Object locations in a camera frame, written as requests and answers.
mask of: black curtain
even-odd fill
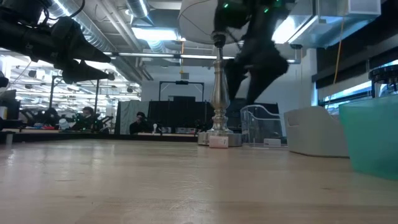
[[[114,134],[120,134],[120,114],[121,114],[121,107],[119,101],[118,110],[116,111],[116,124],[114,125]]]

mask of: black equipment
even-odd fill
[[[9,79],[6,78],[2,71],[0,71],[0,88],[7,87]]]
[[[50,18],[48,8],[52,0],[3,0],[0,5],[0,47],[29,56],[34,62],[43,60],[62,70],[65,83],[110,79],[101,70],[88,66],[85,60],[109,63],[111,58],[88,43],[79,23],[68,17]],[[39,23],[42,12],[45,19]],[[58,20],[52,27],[49,19]]]
[[[225,35],[238,44],[228,27],[241,29],[249,23],[243,36],[243,47],[235,59],[224,62],[230,100],[234,100],[245,74],[251,74],[246,104],[252,105],[257,97],[279,76],[287,72],[289,64],[280,56],[272,41],[276,23],[285,19],[285,8],[291,0],[218,0],[215,11],[213,39],[217,48],[225,44]]]
[[[113,116],[105,116],[98,119],[100,114],[84,117],[81,113],[76,114],[76,124],[72,127],[73,131],[87,131],[92,130],[103,134],[109,134],[109,128],[106,123],[113,119]]]

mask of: teal plastic bin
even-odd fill
[[[398,180],[398,95],[340,105],[355,171]]]

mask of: wooden table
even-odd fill
[[[0,150],[0,223],[398,222],[398,182],[348,159],[193,143],[73,140]]]

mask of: small label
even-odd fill
[[[226,136],[210,136],[209,146],[211,148],[228,148],[228,137]]]
[[[281,147],[280,139],[264,139],[264,146]]]

